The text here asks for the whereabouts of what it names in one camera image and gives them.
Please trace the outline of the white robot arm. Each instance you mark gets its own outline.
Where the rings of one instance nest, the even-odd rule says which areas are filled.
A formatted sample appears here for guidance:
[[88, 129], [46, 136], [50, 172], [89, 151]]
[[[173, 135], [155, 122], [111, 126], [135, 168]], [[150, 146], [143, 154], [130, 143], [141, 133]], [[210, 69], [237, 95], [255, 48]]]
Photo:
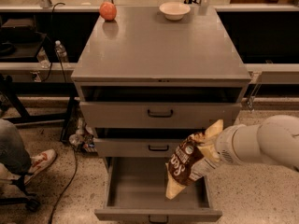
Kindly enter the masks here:
[[220, 164], [264, 163], [299, 169], [299, 118], [276, 115], [256, 125], [234, 125], [203, 139], [199, 150]]

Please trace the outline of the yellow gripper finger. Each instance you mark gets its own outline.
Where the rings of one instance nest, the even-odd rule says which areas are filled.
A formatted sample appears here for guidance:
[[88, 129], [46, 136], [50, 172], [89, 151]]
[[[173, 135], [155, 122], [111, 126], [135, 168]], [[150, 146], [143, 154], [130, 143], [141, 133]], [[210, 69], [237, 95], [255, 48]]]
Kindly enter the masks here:
[[215, 123], [205, 130], [205, 139], [218, 135], [223, 130], [223, 120], [218, 119]]

